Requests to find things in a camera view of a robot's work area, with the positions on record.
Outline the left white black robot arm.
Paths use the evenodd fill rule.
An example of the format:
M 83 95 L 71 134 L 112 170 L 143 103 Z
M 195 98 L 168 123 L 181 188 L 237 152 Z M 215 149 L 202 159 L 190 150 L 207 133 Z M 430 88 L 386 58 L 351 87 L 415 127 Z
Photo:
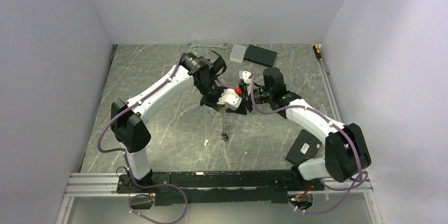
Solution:
M 217 86 L 216 79 L 226 68 L 224 59 L 215 51 L 207 57 L 183 53 L 165 76 L 141 94 L 127 101 L 113 102 L 110 129 L 124 148 L 133 174 L 131 186 L 136 191 L 145 192 L 152 185 L 153 172 L 146 152 L 151 134 L 146 124 L 163 106 L 192 87 L 202 95 L 201 106 L 219 111 L 218 99 L 224 87 Z

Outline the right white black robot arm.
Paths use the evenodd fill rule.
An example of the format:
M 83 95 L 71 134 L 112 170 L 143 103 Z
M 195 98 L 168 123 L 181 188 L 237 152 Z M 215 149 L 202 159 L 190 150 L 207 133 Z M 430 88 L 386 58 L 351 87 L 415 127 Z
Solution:
M 224 88 L 217 105 L 243 115 L 257 110 L 263 115 L 279 114 L 303 127 L 310 139 L 299 137 L 291 150 L 295 172 L 291 183 L 305 189 L 314 179 L 332 178 L 344 182 L 358 175 L 362 180 L 371 157 L 361 128 L 346 125 L 321 113 L 301 96 L 287 89 L 279 68 L 263 71 L 263 85 L 248 71 L 240 73 L 237 88 Z

